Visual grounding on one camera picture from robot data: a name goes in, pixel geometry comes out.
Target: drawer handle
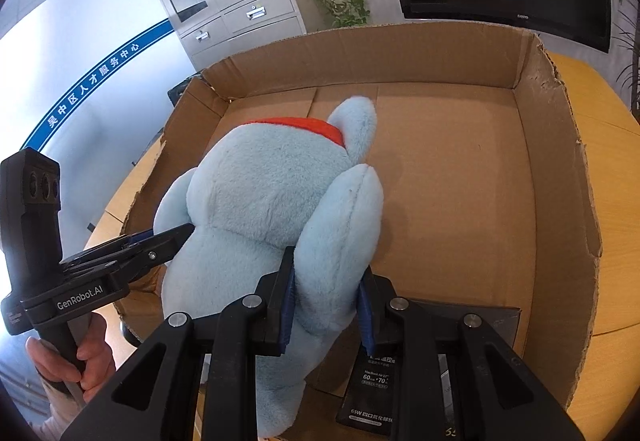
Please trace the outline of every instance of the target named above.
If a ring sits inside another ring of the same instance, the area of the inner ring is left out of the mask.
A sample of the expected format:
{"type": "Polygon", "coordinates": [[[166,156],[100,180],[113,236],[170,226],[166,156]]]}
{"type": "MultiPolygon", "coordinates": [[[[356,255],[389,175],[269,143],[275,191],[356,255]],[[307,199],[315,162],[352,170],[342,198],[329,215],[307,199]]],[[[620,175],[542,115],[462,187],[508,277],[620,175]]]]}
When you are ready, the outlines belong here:
{"type": "Polygon", "coordinates": [[[251,11],[246,12],[246,17],[249,20],[255,20],[257,18],[260,18],[261,16],[265,16],[266,14],[267,14],[267,10],[264,8],[264,6],[262,7],[251,6],[251,11]]]}

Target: cabinet drawer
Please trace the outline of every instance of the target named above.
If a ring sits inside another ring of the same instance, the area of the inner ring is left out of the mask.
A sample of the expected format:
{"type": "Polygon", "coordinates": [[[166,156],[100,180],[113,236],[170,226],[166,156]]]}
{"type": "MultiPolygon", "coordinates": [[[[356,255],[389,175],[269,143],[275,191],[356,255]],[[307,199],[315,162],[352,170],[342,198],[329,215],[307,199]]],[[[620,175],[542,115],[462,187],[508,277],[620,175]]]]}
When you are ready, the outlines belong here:
{"type": "Polygon", "coordinates": [[[236,53],[267,45],[276,40],[300,36],[301,34],[302,29],[298,18],[287,18],[212,46],[197,55],[191,56],[191,62],[196,71],[202,71],[202,69],[236,53]]]}
{"type": "Polygon", "coordinates": [[[189,56],[193,56],[197,53],[209,49],[215,44],[219,44],[230,38],[231,35],[226,29],[225,23],[222,18],[216,18],[204,26],[199,27],[195,31],[180,38],[184,50],[187,51],[189,56]]]}
{"type": "Polygon", "coordinates": [[[255,0],[223,15],[225,24],[232,33],[268,24],[276,17],[293,12],[290,0],[255,0]]]}

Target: white wall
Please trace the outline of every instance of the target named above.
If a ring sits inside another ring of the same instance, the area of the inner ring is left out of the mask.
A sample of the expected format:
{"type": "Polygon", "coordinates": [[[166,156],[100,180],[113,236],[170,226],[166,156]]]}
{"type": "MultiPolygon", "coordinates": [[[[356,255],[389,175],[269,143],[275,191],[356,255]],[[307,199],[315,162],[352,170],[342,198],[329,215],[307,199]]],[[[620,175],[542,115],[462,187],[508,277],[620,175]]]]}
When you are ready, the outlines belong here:
{"type": "MultiPolygon", "coordinates": [[[[21,20],[0,40],[0,158],[98,61],[165,18],[159,0],[47,0],[21,20]]],[[[87,225],[164,125],[167,90],[193,73],[172,34],[102,84],[45,147],[62,168],[65,255],[83,248],[87,225]]]]}

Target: camera lens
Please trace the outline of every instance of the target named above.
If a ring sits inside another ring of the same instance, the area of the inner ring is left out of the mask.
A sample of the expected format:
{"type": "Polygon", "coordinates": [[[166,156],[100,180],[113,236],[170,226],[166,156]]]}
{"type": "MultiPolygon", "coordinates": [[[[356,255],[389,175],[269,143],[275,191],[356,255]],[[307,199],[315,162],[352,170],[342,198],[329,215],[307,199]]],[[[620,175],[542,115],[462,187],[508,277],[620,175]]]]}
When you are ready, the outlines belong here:
{"type": "Polygon", "coordinates": [[[42,176],[42,197],[45,201],[49,199],[49,178],[46,174],[42,176]]]}
{"type": "Polygon", "coordinates": [[[38,178],[33,172],[31,173],[31,176],[29,176],[29,193],[34,199],[38,193],[38,178]]]}

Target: blue stripe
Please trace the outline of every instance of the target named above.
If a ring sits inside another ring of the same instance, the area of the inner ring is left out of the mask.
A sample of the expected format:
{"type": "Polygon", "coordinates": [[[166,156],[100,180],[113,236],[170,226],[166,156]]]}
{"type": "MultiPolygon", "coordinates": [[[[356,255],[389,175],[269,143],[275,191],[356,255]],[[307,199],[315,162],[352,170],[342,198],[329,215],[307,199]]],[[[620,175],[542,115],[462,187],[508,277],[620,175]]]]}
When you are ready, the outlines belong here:
{"type": "Polygon", "coordinates": [[[78,80],[73,87],[65,92],[49,112],[40,120],[36,128],[24,142],[21,148],[33,148],[42,151],[51,137],[58,131],[67,118],[102,85],[112,74],[125,64],[128,64],[142,51],[174,32],[168,20],[163,20],[155,26],[142,31],[107,55],[98,62],[87,74],[78,80]]]}

